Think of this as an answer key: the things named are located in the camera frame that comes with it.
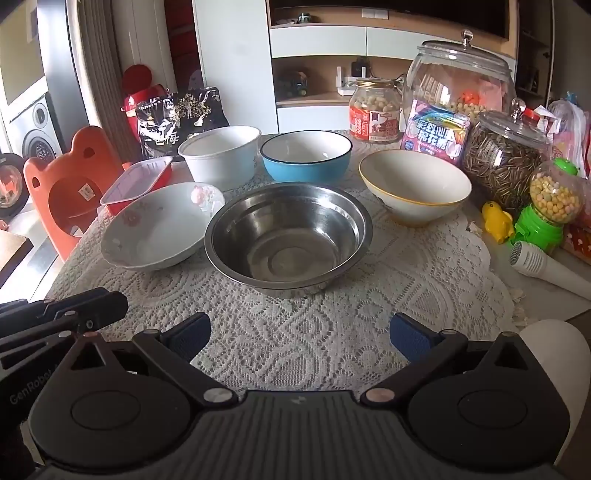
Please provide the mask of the stainless steel bowl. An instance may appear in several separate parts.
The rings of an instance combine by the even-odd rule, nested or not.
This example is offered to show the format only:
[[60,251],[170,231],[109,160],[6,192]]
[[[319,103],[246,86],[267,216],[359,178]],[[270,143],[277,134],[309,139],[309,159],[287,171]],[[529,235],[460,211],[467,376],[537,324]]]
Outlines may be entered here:
[[345,191],[276,183],[233,199],[209,222],[204,249],[228,279],[260,293],[315,295],[370,250],[373,220]]

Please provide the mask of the white microphone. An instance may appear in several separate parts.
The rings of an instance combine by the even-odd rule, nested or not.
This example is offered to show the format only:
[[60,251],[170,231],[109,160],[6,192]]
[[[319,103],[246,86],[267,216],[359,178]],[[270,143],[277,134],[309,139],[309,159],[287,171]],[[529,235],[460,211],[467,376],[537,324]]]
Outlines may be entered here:
[[524,276],[544,280],[588,301],[591,300],[589,281],[554,260],[534,244],[516,241],[509,256],[509,263]]

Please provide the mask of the green toy tractor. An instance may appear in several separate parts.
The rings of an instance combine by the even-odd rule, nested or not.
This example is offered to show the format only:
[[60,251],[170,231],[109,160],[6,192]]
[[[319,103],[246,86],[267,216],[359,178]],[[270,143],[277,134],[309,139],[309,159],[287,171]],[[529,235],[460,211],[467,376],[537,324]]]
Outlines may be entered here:
[[283,72],[276,81],[276,89],[280,99],[307,96],[308,75],[303,71]]

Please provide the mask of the green candy dispenser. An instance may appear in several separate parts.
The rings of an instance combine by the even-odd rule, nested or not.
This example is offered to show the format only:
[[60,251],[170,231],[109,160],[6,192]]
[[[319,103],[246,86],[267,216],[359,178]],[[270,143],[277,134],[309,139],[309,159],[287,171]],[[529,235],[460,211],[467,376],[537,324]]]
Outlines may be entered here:
[[546,254],[562,243],[564,227],[579,215],[584,204],[583,179],[569,160],[543,162],[529,182],[531,202],[520,213],[510,243],[523,241]]

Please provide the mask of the black television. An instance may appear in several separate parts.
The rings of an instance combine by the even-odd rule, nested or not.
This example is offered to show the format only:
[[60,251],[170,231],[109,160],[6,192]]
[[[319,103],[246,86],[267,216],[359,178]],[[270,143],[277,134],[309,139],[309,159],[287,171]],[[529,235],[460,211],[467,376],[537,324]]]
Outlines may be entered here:
[[509,38],[509,2],[504,0],[279,0],[273,8],[351,7],[394,10],[473,27]]

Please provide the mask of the white gold-rimmed bowl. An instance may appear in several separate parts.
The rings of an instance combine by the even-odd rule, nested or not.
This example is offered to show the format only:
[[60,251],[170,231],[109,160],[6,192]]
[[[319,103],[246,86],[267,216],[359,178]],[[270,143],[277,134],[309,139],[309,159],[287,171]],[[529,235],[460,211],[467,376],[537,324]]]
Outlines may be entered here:
[[472,193],[468,176],[452,163],[408,150],[384,150],[359,164],[370,193],[397,222],[425,226],[462,206]]

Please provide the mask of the white speaker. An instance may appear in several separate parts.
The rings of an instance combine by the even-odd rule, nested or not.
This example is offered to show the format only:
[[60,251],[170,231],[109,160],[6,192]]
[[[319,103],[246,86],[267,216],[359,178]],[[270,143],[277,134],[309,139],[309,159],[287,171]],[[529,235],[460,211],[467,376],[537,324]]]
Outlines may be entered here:
[[45,77],[9,103],[3,113],[11,152],[50,162],[62,154]]

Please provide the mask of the pink marshmallow bag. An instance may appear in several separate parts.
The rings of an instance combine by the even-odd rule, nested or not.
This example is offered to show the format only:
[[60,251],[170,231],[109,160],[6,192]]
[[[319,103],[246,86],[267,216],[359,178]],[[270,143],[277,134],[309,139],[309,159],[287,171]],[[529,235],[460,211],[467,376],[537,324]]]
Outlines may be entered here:
[[415,99],[401,149],[435,156],[458,165],[470,128],[468,116]]

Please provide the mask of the red trash bin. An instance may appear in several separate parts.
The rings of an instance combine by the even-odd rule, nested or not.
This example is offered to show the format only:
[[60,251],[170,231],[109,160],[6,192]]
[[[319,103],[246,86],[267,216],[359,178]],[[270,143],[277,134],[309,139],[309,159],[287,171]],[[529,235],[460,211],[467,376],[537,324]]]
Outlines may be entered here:
[[132,65],[123,72],[122,88],[125,98],[121,111],[125,114],[135,139],[139,140],[137,105],[165,95],[166,89],[161,84],[152,83],[151,70],[143,64]]

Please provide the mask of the white wood tv cabinet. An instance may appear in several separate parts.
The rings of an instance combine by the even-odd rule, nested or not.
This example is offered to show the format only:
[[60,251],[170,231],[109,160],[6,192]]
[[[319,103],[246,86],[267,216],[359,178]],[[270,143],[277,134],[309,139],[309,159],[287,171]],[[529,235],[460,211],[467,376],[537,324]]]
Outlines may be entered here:
[[[468,26],[393,10],[308,8],[310,23],[288,25],[296,10],[267,1],[192,4],[202,77],[221,91],[229,122],[264,134],[346,129],[348,102],[335,88],[337,67],[348,75],[366,59],[377,77],[405,73],[426,40],[459,41]],[[287,71],[308,75],[308,95],[280,99]]]

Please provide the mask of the red white plastic tray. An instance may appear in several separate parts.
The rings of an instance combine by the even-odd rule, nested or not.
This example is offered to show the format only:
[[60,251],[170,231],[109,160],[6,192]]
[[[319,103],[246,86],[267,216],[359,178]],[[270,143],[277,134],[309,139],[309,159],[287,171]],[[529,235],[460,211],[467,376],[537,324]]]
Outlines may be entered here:
[[167,156],[130,165],[102,196],[100,205],[116,215],[135,200],[167,186],[172,174],[171,163],[172,158]]

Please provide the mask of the small peanut jar gold lid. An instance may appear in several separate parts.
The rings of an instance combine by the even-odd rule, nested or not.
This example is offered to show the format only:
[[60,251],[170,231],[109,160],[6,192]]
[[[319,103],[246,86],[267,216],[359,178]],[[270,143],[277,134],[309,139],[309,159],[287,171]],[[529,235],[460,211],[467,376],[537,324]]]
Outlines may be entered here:
[[390,144],[401,138],[402,95],[393,80],[359,79],[349,102],[349,133],[374,144]]

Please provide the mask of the tall white bowl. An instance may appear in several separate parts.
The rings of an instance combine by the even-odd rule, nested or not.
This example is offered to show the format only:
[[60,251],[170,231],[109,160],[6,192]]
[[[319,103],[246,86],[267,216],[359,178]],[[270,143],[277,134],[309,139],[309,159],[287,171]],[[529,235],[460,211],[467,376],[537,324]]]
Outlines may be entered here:
[[194,182],[229,191],[242,187],[256,173],[259,137],[256,127],[221,127],[187,138],[177,152]]

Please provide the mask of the black snack bag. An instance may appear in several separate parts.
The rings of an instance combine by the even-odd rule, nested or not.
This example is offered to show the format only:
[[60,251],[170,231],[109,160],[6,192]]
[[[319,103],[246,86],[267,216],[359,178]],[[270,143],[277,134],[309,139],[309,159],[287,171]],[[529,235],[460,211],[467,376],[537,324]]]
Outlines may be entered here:
[[135,112],[143,160],[176,157],[185,140],[229,125],[216,87],[166,93],[140,102]]

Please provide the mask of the blue enamel bowl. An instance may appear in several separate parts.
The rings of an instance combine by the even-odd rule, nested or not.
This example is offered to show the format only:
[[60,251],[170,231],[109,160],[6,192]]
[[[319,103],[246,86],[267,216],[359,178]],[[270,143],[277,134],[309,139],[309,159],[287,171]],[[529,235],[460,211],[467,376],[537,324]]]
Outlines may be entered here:
[[280,183],[338,182],[349,168],[352,151],[348,137],[322,130],[276,135],[260,147],[266,172]]

